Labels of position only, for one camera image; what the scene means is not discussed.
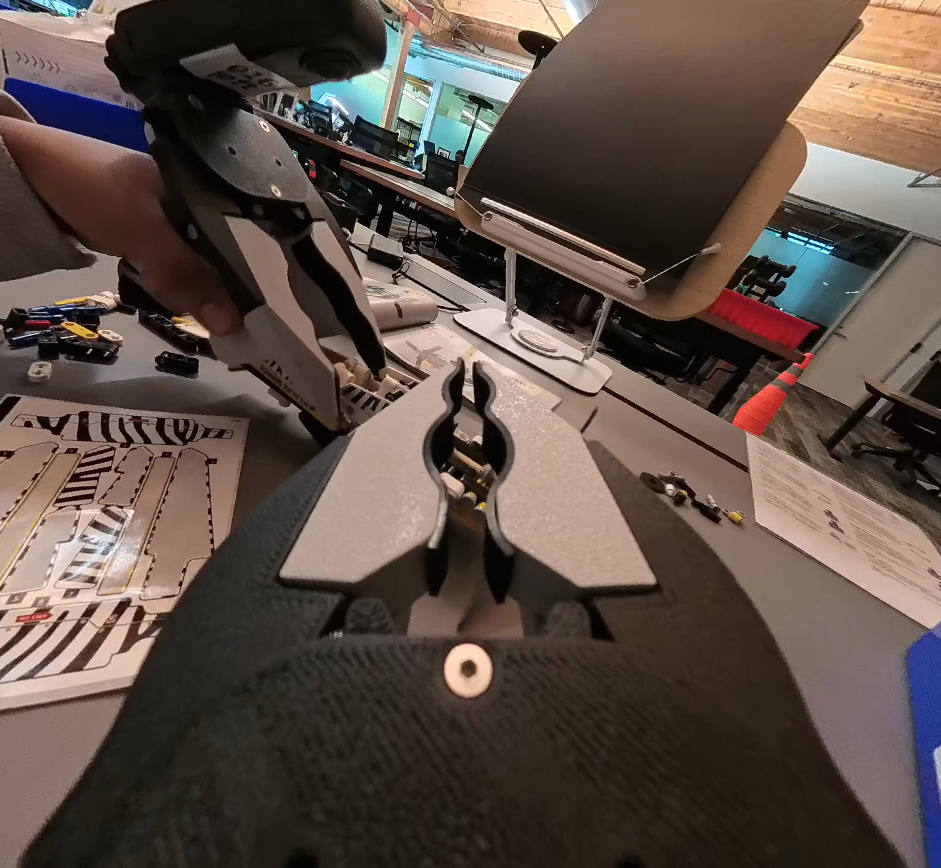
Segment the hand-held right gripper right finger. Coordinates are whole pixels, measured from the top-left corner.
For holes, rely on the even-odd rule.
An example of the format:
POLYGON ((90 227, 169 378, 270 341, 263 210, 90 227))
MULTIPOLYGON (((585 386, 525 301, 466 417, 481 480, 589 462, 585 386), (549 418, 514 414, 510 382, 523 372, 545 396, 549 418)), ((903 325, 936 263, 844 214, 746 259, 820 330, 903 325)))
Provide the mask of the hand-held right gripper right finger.
POLYGON ((485 576, 496 602, 554 605, 657 580, 581 433, 487 361, 472 370, 488 492, 485 576))

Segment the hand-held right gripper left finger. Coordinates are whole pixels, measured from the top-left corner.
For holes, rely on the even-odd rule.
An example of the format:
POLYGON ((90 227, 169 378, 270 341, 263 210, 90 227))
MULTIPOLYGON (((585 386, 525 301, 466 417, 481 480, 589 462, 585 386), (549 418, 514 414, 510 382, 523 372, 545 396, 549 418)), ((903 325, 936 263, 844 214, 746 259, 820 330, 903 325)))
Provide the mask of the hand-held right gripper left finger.
POLYGON ((454 450, 465 371, 456 359, 354 431, 281 581, 382 600, 440 592, 450 506, 441 471, 454 450))

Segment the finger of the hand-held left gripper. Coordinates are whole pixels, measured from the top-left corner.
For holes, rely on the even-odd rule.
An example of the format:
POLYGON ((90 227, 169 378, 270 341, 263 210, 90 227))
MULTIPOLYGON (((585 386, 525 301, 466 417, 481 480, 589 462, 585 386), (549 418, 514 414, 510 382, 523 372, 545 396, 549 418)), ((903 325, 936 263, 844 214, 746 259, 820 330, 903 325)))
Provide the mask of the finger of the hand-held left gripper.
POLYGON ((359 267, 330 209, 310 209, 311 226, 293 241, 293 292, 316 339, 359 360, 378 377, 387 360, 359 267))
POLYGON ((226 216, 226 223, 236 266, 254 283, 261 302, 246 310, 238 331, 212 338, 216 357, 230 370, 260 378, 323 427, 345 431, 337 372, 295 298, 278 242, 246 218, 226 216))

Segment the zebra striped lego plane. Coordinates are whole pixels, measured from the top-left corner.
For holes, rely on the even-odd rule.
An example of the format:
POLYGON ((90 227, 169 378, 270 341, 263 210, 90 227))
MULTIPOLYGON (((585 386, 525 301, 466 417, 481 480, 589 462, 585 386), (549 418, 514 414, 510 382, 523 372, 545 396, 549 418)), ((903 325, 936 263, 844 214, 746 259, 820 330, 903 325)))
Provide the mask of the zebra striped lego plane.
POLYGON ((484 452, 456 424, 465 386, 472 386, 478 361, 462 359, 417 380, 388 369, 376 377, 355 359, 335 364, 347 429, 364 427, 345 448, 317 504, 323 524, 388 530, 397 517, 408 525, 436 518, 427 464, 444 474, 443 490, 462 519, 481 528, 486 516, 489 475, 484 452))

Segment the person's left forearm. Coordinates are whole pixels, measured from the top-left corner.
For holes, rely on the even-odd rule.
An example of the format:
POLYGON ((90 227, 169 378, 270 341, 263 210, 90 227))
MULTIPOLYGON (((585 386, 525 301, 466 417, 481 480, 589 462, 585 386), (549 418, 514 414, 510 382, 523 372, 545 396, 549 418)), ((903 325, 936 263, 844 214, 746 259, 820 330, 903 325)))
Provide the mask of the person's left forearm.
POLYGON ((94 264, 69 222, 81 140, 37 124, 6 92, 1 115, 2 281, 94 264))

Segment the cluster of small lego pins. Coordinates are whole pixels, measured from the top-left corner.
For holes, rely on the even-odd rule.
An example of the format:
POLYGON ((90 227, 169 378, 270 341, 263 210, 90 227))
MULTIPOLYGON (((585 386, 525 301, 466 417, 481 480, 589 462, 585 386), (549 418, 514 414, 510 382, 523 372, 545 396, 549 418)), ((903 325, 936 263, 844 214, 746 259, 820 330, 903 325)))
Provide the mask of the cluster of small lego pins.
POLYGON ((720 524, 726 520, 740 526, 745 522, 745 515, 742 512, 723 508, 711 495, 700 498, 688 480, 676 472, 659 474, 642 472, 639 479, 654 493, 671 499, 676 507, 687 506, 712 523, 720 524))

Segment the lego instruction booklet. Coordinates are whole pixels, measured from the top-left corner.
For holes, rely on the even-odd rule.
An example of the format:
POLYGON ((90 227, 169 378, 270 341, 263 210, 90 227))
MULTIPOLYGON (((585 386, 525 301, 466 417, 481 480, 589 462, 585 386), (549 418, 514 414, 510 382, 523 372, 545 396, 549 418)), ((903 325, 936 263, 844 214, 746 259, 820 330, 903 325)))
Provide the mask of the lego instruction booklet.
POLYGON ((367 277, 363 285, 392 365, 424 379, 457 359, 468 365, 481 359, 583 434, 600 423, 597 397, 582 396, 462 328, 456 318, 468 313, 464 307, 405 277, 367 277))

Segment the pile of loose lego beams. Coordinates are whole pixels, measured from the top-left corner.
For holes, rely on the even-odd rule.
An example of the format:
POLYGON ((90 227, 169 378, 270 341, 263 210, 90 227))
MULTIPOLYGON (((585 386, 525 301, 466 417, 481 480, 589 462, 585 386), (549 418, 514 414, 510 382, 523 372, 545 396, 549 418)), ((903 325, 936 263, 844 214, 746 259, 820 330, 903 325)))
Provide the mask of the pile of loose lego beams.
POLYGON ((11 350, 34 350, 26 371, 32 384, 49 382, 61 358, 82 363, 114 364, 124 336, 107 327, 108 317, 134 315, 138 323, 169 347, 154 359, 161 372, 194 378, 202 357, 216 358, 208 331, 190 314, 175 313, 134 284, 121 291, 60 299, 35 307, 14 307, 2 317, 2 339, 11 350))

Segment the person's left hand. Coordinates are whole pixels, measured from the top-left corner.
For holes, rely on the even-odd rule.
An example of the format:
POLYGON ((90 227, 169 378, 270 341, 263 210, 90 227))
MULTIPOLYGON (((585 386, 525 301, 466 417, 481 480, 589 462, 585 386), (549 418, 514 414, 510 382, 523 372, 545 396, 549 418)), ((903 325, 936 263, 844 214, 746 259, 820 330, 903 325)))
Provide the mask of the person's left hand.
POLYGON ((124 260, 162 307, 191 314, 214 337, 241 328, 216 273, 171 226, 152 157, 11 118, 2 136, 25 181, 84 247, 124 260))

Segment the blue storage bin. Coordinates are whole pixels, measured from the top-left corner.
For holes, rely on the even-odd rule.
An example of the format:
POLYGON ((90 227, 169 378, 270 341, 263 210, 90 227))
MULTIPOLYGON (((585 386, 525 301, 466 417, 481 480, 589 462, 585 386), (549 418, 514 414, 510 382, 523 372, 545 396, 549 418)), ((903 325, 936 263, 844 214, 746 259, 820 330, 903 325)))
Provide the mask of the blue storage bin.
POLYGON ((12 77, 6 78, 4 90, 42 125, 148 151, 143 117, 136 109, 12 77))
POLYGON ((908 649, 909 704, 923 847, 928 867, 940 866, 940 627, 908 649))

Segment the white cardboard box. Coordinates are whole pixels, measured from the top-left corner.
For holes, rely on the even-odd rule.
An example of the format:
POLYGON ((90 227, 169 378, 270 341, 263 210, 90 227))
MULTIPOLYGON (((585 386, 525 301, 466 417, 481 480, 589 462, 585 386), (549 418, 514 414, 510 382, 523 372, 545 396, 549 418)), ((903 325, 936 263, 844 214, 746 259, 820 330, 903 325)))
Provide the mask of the white cardboard box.
POLYGON ((138 110, 104 62, 111 32, 84 18, 3 10, 5 76, 138 110))

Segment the orange traffic cone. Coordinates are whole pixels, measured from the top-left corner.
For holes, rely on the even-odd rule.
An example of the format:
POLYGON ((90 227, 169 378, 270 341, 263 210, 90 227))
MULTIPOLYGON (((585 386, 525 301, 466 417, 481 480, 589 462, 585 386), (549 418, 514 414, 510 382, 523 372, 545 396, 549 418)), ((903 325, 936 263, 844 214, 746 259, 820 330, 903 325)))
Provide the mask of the orange traffic cone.
POLYGON ((733 425, 748 434, 763 435, 813 358, 813 353, 805 353, 802 360, 778 374, 739 408, 733 417, 733 425))

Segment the zebra sticker sheet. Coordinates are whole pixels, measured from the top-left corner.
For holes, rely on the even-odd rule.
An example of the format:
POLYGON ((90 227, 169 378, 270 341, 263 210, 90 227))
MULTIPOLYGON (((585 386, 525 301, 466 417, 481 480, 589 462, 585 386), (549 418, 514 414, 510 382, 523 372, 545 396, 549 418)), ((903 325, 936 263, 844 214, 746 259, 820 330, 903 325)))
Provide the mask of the zebra sticker sheet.
POLYGON ((1 709, 130 686, 229 533, 248 421, 9 394, 1 709))

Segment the white printed paper sheet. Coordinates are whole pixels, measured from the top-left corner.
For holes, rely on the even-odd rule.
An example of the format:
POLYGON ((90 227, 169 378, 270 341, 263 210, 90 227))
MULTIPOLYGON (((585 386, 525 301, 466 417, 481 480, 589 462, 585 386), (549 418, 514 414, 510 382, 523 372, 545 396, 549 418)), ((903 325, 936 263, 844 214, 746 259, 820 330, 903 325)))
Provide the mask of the white printed paper sheet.
POLYGON ((747 434, 755 521, 925 628, 940 623, 940 556, 914 523, 747 434))

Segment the red storage bin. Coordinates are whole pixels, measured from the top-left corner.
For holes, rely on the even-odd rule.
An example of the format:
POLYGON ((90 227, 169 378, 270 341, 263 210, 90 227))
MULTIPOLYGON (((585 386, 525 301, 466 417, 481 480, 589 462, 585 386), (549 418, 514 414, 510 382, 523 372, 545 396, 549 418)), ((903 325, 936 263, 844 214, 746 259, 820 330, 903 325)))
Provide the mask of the red storage bin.
POLYGON ((707 312, 718 319, 794 350, 818 330, 815 323, 759 302, 733 289, 723 289, 707 312))

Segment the white tablet stand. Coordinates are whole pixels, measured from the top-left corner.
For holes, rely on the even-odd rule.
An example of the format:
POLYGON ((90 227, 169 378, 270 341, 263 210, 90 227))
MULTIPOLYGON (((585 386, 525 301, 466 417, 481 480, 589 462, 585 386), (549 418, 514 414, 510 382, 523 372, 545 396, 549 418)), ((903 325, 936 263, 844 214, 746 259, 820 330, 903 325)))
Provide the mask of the white tablet stand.
POLYGON ((513 328, 517 311, 515 284, 519 257, 591 289, 603 297, 601 323, 613 303, 633 307, 661 321, 687 320, 706 310, 719 297, 751 245, 773 215, 806 164, 806 140, 788 119, 781 133, 736 195, 705 247, 658 274, 644 269, 587 241, 541 224, 524 227, 525 216, 502 204, 485 200, 479 212, 462 195, 466 175, 455 191, 455 213, 470 231, 500 244, 505 251, 504 315, 487 310, 472 329, 495 345, 516 354, 551 377, 585 393, 599 391, 591 381, 590 359, 600 337, 594 334, 583 355, 570 353, 573 367, 565 368, 556 345, 535 345, 532 336, 513 328))

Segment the black tablet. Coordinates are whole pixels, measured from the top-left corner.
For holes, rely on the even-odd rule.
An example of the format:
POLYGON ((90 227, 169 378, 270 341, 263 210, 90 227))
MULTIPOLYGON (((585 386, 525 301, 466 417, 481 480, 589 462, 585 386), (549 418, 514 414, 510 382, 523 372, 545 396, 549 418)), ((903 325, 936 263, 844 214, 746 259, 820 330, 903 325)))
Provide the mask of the black tablet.
POLYGON ((519 86, 466 176, 658 274, 705 247, 866 0, 603 0, 519 86))

